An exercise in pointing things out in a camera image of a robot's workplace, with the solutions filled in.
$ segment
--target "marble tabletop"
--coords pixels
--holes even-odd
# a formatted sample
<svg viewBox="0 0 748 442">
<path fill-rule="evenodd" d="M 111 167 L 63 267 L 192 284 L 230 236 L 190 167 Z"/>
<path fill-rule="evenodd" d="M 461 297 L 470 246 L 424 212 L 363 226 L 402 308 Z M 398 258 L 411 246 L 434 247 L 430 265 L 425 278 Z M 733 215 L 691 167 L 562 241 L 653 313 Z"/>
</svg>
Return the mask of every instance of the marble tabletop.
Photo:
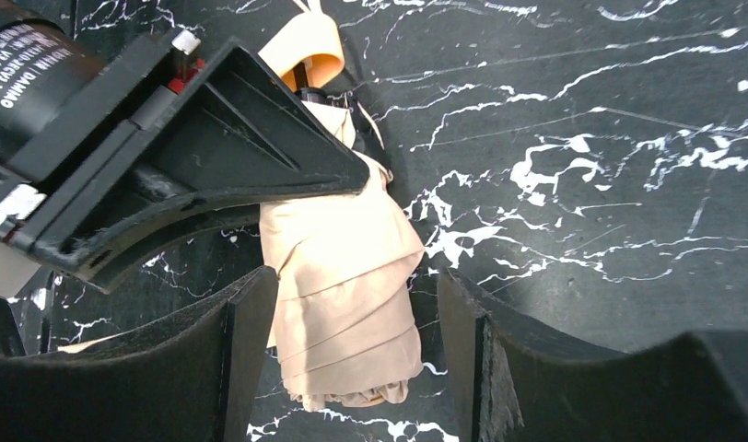
<svg viewBox="0 0 748 442">
<path fill-rule="evenodd" d="M 105 57 L 170 27 L 207 53 L 231 35 L 257 50 L 298 12 L 290 0 L 19 3 Z M 331 89 L 354 87 L 376 113 L 392 195 L 427 247 L 410 280 L 426 369 L 402 405 L 304 413 L 269 358 L 252 440 L 458 440 L 442 267 L 627 352 L 688 329 L 748 328 L 748 1 L 322 5 L 347 53 Z M 41 273 L 13 307 L 32 337 L 50 309 L 52 346 L 99 338 L 215 292 L 259 265 L 258 249 L 252 227 L 204 235 L 108 296 Z"/>
</svg>

